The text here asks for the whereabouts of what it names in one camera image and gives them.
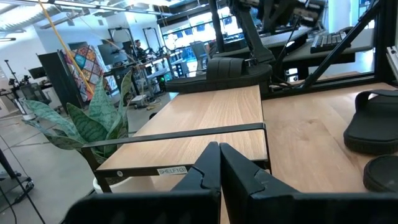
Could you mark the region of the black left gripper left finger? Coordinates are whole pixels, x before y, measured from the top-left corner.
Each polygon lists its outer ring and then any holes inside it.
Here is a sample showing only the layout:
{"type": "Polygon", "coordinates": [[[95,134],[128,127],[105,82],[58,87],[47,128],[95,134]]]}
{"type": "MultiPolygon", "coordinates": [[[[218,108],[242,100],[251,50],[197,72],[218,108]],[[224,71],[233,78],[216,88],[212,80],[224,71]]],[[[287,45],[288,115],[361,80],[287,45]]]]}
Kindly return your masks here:
{"type": "Polygon", "coordinates": [[[210,142],[172,190],[85,197],[64,224],[220,224],[220,210],[221,151],[210,142]]]}

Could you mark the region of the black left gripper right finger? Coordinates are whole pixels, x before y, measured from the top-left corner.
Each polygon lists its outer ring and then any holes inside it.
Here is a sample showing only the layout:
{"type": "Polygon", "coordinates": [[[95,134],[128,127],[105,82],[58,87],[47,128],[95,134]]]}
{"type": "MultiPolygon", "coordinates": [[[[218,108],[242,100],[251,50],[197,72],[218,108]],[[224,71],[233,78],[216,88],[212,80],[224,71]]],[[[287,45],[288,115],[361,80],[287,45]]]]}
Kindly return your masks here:
{"type": "Polygon", "coordinates": [[[398,194],[303,193],[229,144],[220,150],[230,224],[398,224],[398,194]]]}

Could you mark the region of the black smooth-strap slide sandal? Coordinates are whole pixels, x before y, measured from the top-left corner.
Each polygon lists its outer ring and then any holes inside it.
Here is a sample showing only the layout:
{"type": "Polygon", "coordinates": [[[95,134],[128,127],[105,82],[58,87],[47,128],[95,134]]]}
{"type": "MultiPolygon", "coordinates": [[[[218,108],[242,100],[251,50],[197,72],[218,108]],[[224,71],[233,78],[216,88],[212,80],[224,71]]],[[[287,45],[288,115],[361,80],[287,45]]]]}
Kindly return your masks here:
{"type": "Polygon", "coordinates": [[[398,152],[398,90],[368,90],[355,98],[355,113],[343,133],[345,146],[370,155],[398,152]]]}

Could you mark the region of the black ribbed-strap slide sandal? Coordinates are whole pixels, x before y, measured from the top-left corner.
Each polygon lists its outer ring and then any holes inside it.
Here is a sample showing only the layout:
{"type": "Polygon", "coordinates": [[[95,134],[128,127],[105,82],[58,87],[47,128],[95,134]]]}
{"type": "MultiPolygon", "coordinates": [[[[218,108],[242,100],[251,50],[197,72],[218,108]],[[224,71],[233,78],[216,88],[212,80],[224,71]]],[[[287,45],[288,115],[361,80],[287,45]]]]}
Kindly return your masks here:
{"type": "Polygon", "coordinates": [[[272,66],[249,66],[243,58],[215,57],[208,62],[206,73],[194,77],[174,78],[165,83],[167,92],[197,93],[242,88],[266,82],[272,66]]]}

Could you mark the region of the white plant pot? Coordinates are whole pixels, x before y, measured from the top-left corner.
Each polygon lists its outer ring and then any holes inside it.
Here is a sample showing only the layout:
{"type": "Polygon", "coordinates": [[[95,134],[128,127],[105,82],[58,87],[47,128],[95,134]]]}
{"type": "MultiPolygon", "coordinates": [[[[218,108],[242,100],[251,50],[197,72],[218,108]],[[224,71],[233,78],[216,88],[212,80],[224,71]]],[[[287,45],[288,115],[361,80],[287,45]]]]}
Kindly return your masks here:
{"type": "Polygon", "coordinates": [[[155,191],[153,180],[149,176],[142,177],[110,177],[106,178],[112,193],[155,191]]]}

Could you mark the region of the green snake plant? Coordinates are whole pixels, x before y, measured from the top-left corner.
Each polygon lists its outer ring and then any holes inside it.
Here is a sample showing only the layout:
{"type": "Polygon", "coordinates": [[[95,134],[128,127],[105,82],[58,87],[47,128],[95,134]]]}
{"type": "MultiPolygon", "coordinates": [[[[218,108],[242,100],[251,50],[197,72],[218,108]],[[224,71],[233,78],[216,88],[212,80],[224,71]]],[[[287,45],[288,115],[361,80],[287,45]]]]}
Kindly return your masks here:
{"type": "Polygon", "coordinates": [[[51,144],[60,149],[81,152],[84,144],[128,137],[128,106],[122,101],[118,107],[112,104],[104,89],[102,77],[96,83],[87,113],[67,103],[70,119],[39,101],[25,100],[24,104],[39,118],[57,124],[57,129],[49,131],[37,121],[25,122],[38,129],[51,144]]]}

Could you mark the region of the black round object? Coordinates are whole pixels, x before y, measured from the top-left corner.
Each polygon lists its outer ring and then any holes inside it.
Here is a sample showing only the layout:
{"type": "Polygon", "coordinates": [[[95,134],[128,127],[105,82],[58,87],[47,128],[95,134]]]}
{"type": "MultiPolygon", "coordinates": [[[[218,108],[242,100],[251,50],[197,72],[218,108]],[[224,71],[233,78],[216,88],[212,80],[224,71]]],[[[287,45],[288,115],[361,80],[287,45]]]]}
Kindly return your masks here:
{"type": "Polygon", "coordinates": [[[364,167],[363,184],[372,192],[398,193],[398,156],[383,155],[364,167]]]}

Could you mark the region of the grey office chair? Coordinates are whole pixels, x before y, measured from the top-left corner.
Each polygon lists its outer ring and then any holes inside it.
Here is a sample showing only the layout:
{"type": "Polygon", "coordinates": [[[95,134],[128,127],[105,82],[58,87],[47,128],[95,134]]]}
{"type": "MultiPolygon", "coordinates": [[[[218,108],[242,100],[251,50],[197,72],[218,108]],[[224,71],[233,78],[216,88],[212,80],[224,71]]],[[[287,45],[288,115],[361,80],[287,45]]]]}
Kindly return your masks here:
{"type": "Polygon", "coordinates": [[[206,51],[205,44],[202,41],[194,41],[190,43],[195,58],[197,60],[197,71],[202,72],[204,69],[204,61],[209,60],[208,52],[206,51]]]}

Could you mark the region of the black floor stand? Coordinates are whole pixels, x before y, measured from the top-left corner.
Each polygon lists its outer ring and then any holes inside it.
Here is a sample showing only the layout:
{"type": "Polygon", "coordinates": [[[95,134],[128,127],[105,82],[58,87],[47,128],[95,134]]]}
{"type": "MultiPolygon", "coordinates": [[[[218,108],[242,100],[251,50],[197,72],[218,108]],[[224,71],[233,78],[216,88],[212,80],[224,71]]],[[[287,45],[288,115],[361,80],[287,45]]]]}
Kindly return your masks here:
{"type": "Polygon", "coordinates": [[[14,206],[21,203],[24,199],[27,199],[37,214],[38,218],[42,224],[46,224],[43,216],[36,207],[34,201],[31,199],[29,193],[34,189],[35,185],[33,180],[28,175],[22,175],[17,170],[14,170],[4,155],[3,151],[0,149],[0,197],[2,197],[6,203],[7,207],[0,210],[0,213],[10,210],[14,217],[14,224],[17,224],[17,215],[14,210],[14,206]],[[19,187],[22,192],[16,196],[13,202],[7,197],[7,194],[19,187]]]}

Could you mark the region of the person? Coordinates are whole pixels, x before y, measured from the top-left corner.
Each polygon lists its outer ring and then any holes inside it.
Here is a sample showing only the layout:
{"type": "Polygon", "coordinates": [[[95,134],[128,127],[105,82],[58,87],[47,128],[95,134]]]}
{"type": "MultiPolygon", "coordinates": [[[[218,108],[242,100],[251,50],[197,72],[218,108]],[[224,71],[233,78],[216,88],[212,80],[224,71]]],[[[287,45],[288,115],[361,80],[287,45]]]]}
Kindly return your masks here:
{"type": "Polygon", "coordinates": [[[135,45],[136,45],[136,56],[137,59],[144,63],[146,62],[146,52],[145,50],[141,47],[141,41],[139,39],[134,41],[135,45]]]}

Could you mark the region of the colourful patchwork quilt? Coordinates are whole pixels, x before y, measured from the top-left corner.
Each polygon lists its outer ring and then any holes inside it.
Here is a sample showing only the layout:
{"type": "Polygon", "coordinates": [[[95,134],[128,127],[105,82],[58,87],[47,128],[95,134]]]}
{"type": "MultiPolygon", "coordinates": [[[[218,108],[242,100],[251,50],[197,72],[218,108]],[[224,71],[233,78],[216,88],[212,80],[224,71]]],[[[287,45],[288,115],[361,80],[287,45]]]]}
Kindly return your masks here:
{"type": "Polygon", "coordinates": [[[80,72],[76,69],[75,64],[69,58],[68,54],[64,51],[62,53],[64,53],[65,62],[80,92],[82,101],[90,101],[93,97],[96,84],[104,75],[105,69],[98,49],[92,45],[87,45],[69,51],[86,81],[82,79],[80,72]]]}

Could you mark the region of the black partition panel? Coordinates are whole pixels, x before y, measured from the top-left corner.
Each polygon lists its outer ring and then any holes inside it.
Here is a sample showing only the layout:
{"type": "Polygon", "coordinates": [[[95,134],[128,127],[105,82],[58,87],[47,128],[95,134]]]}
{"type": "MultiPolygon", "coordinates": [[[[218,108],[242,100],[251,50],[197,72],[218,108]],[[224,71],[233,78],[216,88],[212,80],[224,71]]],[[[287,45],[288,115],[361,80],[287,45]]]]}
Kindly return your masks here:
{"type": "Polygon", "coordinates": [[[66,63],[65,54],[61,50],[58,50],[52,53],[37,55],[37,57],[47,74],[47,78],[52,83],[63,109],[67,110],[67,103],[71,103],[82,109],[84,103],[66,63]]]}

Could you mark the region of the black computer keyboard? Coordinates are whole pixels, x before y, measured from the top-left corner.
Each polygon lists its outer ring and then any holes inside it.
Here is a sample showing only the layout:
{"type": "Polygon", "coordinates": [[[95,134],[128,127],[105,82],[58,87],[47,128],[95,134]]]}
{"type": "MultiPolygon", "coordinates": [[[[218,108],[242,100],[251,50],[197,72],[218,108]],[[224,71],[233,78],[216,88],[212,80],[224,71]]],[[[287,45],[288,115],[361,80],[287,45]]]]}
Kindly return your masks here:
{"type": "Polygon", "coordinates": [[[346,32],[317,35],[310,47],[310,53],[325,52],[333,50],[346,37],[346,32]]]}

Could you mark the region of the grey desk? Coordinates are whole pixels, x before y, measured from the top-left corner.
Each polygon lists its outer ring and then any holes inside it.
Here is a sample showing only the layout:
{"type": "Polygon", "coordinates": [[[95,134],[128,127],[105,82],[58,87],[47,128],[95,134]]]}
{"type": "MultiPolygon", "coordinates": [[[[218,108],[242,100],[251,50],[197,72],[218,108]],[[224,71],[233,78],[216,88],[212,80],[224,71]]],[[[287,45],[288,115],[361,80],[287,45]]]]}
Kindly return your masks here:
{"type": "MultiPolygon", "coordinates": [[[[364,52],[373,48],[374,29],[364,29],[352,41],[351,47],[345,49],[332,64],[349,63],[355,61],[356,52],[364,52]]],[[[311,54],[310,47],[312,41],[303,44],[300,48],[294,50],[283,60],[283,68],[304,68],[319,66],[331,51],[318,52],[311,54]]]]}

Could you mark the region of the black rig frame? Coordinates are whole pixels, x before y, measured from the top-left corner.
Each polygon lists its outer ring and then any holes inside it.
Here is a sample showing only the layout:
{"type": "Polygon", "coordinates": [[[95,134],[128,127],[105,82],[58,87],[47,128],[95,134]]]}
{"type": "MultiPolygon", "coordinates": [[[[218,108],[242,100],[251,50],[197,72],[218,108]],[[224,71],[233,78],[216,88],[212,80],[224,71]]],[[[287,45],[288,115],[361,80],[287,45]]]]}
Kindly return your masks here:
{"type": "MultiPolygon", "coordinates": [[[[396,17],[392,15],[392,7],[398,6],[398,0],[372,0],[369,9],[360,18],[359,22],[348,32],[348,35],[339,43],[331,53],[324,59],[324,61],[318,66],[315,72],[308,75],[306,79],[297,85],[287,84],[277,91],[277,95],[298,95],[303,93],[310,93],[318,90],[318,79],[326,71],[326,69],[332,64],[332,61],[337,59],[338,56],[348,48],[348,45],[360,34],[365,28],[365,25],[370,22],[371,19],[376,21],[376,49],[382,50],[387,47],[388,44],[394,42],[395,34],[394,31],[387,29],[387,22],[395,22],[396,17]]],[[[282,65],[282,57],[275,58],[275,62],[271,63],[259,63],[258,64],[269,64],[272,66],[272,75],[277,73],[277,70],[282,65]]],[[[266,85],[271,85],[271,76],[266,82],[261,82],[266,85]]]]}

